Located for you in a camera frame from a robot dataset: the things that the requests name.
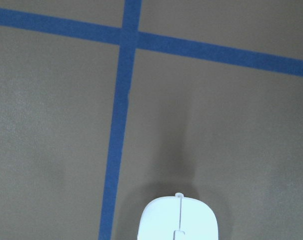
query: blue tape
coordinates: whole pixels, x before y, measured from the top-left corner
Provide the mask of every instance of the blue tape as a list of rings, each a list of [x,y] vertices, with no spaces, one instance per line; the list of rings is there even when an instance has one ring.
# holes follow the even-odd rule
[[[112,237],[141,4],[141,0],[126,0],[124,6],[98,240]]]
[[[0,8],[0,25],[109,44],[120,44],[117,27]],[[303,77],[303,60],[140,32],[144,50]]]
[[[119,45],[117,27],[0,8],[0,25]]]
[[[140,32],[139,49],[303,77],[303,60]]]

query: mouse button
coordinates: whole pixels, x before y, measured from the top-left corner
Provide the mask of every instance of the mouse button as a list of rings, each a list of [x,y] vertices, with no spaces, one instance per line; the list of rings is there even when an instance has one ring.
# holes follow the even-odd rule
[[[173,240],[185,240],[185,233],[180,230],[175,230],[173,232]]]
[[[214,212],[208,205],[193,198],[182,199],[180,230],[193,240],[218,240],[218,225]]]
[[[173,239],[173,232],[179,228],[180,204],[180,199],[174,196],[151,201],[141,215],[139,239]]]

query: brown floor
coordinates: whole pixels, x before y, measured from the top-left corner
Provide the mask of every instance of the brown floor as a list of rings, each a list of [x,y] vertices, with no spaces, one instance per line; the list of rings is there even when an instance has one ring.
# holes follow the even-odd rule
[[[120,27],[124,1],[0,1]],[[303,1],[144,1],[140,31],[303,60]],[[96,240],[119,47],[0,26],[0,240]],[[303,77],[137,50],[113,225],[183,192],[221,240],[303,240]]]

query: vertical blue tape strip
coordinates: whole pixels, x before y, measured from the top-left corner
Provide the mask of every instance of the vertical blue tape strip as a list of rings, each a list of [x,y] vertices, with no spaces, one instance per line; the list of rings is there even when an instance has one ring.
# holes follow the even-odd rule
[[[121,30],[89,22],[0,8],[0,25],[118,45]]]
[[[141,4],[141,0],[126,0],[124,6],[98,240],[112,237]]]
[[[303,60],[140,32],[139,49],[303,77]]]

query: mouse scroll wheel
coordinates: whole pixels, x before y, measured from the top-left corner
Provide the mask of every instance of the mouse scroll wheel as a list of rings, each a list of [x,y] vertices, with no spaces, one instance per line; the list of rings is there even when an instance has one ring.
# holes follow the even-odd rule
[[[180,230],[175,230],[173,232],[173,240],[186,240],[185,232]]]

